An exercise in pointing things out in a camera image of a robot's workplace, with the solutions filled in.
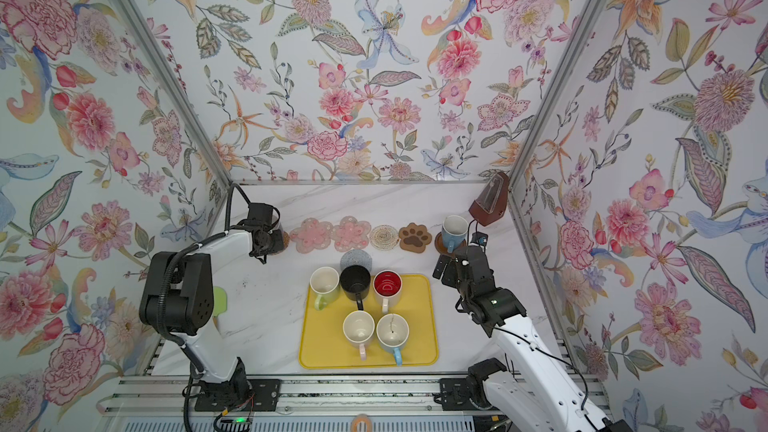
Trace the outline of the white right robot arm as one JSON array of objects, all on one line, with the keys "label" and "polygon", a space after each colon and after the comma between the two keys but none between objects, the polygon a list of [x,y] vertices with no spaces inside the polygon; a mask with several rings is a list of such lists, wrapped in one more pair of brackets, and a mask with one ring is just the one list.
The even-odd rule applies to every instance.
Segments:
[{"label": "white right robot arm", "polygon": [[459,293],[456,310],[469,316],[502,351],[471,365],[460,382],[463,402],[497,410],[521,431],[629,431],[623,419],[606,415],[578,385],[568,362],[540,338],[518,297],[496,285],[485,247],[472,243],[440,256],[433,276]]}]

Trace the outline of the purple handle mug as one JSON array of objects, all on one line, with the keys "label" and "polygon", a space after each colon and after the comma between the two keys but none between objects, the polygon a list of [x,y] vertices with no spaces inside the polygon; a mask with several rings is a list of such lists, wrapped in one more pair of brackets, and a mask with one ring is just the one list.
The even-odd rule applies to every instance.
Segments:
[{"label": "purple handle mug", "polygon": [[275,229],[272,230],[271,236],[272,247],[270,254],[276,255],[285,251],[288,244],[290,243],[290,237],[284,232],[283,228],[278,225]]}]

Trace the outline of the grey blue woven coaster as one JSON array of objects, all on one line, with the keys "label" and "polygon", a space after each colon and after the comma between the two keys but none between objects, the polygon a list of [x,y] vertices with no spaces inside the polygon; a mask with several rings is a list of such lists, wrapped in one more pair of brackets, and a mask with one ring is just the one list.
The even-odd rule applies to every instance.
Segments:
[{"label": "grey blue woven coaster", "polygon": [[341,270],[351,266],[360,266],[371,271],[372,264],[372,257],[365,250],[361,249],[352,249],[346,252],[340,259]]}]

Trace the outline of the blue handle mug front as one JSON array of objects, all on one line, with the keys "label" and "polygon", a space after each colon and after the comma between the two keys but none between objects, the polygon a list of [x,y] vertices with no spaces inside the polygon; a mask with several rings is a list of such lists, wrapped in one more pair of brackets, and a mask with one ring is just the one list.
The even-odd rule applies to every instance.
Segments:
[{"label": "blue handle mug front", "polygon": [[377,323],[376,336],[380,347],[394,357],[398,367],[402,366],[403,349],[410,337],[407,320],[395,313],[382,316]]}]

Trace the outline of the pink flower coaster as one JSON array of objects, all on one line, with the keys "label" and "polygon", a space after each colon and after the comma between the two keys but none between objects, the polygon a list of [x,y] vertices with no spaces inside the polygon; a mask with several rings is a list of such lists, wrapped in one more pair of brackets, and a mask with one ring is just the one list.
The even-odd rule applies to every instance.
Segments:
[{"label": "pink flower coaster", "polygon": [[367,221],[359,221],[353,216],[344,217],[332,229],[334,248],[342,253],[365,249],[370,244],[371,230],[371,224]]},{"label": "pink flower coaster", "polygon": [[315,250],[328,248],[332,239],[332,231],[333,225],[330,222],[307,218],[299,227],[289,233],[289,237],[298,253],[308,254]]}]

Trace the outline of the blue mug row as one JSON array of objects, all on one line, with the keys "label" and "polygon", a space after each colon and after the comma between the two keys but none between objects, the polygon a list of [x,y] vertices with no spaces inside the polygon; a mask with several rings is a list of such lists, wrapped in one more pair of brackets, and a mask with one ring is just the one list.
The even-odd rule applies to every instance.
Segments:
[{"label": "blue mug row", "polygon": [[449,215],[444,219],[441,243],[448,254],[452,254],[465,242],[468,227],[468,221],[460,215]]}]

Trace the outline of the pink flower coaster front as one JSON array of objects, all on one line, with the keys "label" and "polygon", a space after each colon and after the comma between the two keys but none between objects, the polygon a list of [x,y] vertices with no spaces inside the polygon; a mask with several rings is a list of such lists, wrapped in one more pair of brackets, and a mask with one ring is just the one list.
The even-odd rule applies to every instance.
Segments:
[{"label": "pink flower coaster front", "polygon": [[308,254],[315,250],[328,248],[332,239],[332,231],[333,225],[330,222],[307,218],[299,227],[289,233],[289,237],[298,253]]}]

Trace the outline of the brown paw print coaster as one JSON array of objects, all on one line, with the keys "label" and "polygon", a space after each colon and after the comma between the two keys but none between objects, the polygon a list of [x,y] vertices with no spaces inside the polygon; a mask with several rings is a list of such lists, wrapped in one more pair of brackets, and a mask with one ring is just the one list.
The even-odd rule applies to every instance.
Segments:
[{"label": "brown paw print coaster", "polygon": [[412,253],[423,253],[432,242],[432,234],[427,227],[413,222],[398,231],[399,247]]}]

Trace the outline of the aluminium corner post left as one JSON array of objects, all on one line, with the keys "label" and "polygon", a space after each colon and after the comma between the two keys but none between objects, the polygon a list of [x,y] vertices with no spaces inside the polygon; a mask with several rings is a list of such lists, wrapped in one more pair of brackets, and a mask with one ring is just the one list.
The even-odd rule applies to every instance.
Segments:
[{"label": "aluminium corner post left", "polygon": [[111,0],[115,10],[126,23],[127,30],[137,41],[139,48],[147,57],[153,74],[159,84],[167,93],[171,103],[180,114],[181,121],[189,131],[191,138],[196,143],[198,151],[206,162],[209,171],[214,178],[229,186],[232,182],[230,174],[226,171],[214,146],[198,120],[194,107],[188,100],[175,73],[165,59],[162,47],[152,34],[145,17],[141,14],[134,0]]}]

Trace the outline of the aluminium corner post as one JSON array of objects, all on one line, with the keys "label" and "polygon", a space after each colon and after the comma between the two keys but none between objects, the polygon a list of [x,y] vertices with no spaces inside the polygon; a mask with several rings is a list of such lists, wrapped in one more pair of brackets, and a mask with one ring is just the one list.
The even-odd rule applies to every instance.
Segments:
[{"label": "aluminium corner post", "polygon": [[542,103],[534,114],[531,126],[527,130],[527,135],[522,143],[522,149],[511,170],[509,192],[512,192],[519,183],[524,181],[525,169],[536,149],[539,137],[586,49],[590,34],[593,32],[606,2],[607,0],[586,0],[580,15],[579,24],[573,30],[571,39],[564,48],[560,61],[553,69],[550,86],[544,93]]},{"label": "aluminium corner post", "polygon": [[209,171],[214,178],[229,186],[232,182],[230,174],[226,171],[214,146],[198,120],[194,107],[188,100],[175,73],[165,59],[162,47],[152,34],[145,17],[141,14],[134,0],[111,0],[115,10],[126,23],[127,30],[137,41],[139,48],[147,57],[153,74],[159,84],[167,93],[171,103],[180,114],[181,121],[189,131],[191,138],[196,143],[198,151],[206,162]]}]

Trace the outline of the aluminium corner post right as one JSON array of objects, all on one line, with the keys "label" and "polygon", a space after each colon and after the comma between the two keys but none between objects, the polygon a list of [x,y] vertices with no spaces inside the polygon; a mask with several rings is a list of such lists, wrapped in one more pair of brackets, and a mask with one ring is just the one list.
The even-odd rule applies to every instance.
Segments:
[{"label": "aluminium corner post right", "polygon": [[522,149],[511,170],[509,192],[512,192],[519,183],[524,181],[525,169],[536,149],[539,137],[586,49],[590,34],[593,32],[606,2],[607,0],[586,0],[580,15],[579,24],[573,30],[571,39],[564,48],[560,61],[553,69],[550,86],[544,93],[542,103],[534,114],[531,126],[527,130],[527,135],[522,143]]}]

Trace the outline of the multicolour woven round coaster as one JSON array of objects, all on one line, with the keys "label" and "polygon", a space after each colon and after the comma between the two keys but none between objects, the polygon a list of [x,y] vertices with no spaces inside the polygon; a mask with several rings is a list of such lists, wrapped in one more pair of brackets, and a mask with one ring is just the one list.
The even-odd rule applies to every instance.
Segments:
[{"label": "multicolour woven round coaster", "polygon": [[390,225],[374,227],[369,235],[370,244],[377,250],[389,251],[399,243],[399,230]]}]

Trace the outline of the aluminium rail base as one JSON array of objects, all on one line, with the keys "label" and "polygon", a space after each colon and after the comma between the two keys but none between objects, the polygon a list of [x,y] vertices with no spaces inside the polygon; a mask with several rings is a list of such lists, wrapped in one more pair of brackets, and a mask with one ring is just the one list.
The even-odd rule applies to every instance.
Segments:
[{"label": "aluminium rail base", "polygon": [[[183,377],[122,379],[98,410],[99,431],[350,431],[358,414],[373,431],[521,431],[497,410],[464,403],[466,374],[260,375],[255,394],[226,407]],[[588,397],[617,421],[591,375]]]}]

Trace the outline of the green silicone spatula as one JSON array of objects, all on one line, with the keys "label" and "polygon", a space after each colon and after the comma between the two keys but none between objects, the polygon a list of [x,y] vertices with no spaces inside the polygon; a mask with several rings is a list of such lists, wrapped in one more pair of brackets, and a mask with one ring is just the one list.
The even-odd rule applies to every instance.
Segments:
[{"label": "green silicone spatula", "polygon": [[224,314],[228,309],[228,295],[227,292],[222,288],[215,286],[213,288],[213,296],[214,296],[214,308],[212,315],[214,318],[218,318],[220,315]]}]

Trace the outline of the green mug white inside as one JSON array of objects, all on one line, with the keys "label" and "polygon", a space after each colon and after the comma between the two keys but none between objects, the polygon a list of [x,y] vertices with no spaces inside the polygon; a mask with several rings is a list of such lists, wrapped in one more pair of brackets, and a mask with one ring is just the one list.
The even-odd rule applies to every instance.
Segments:
[{"label": "green mug white inside", "polygon": [[314,293],[313,307],[322,311],[340,295],[340,274],[333,267],[320,267],[310,277],[310,289]]}]

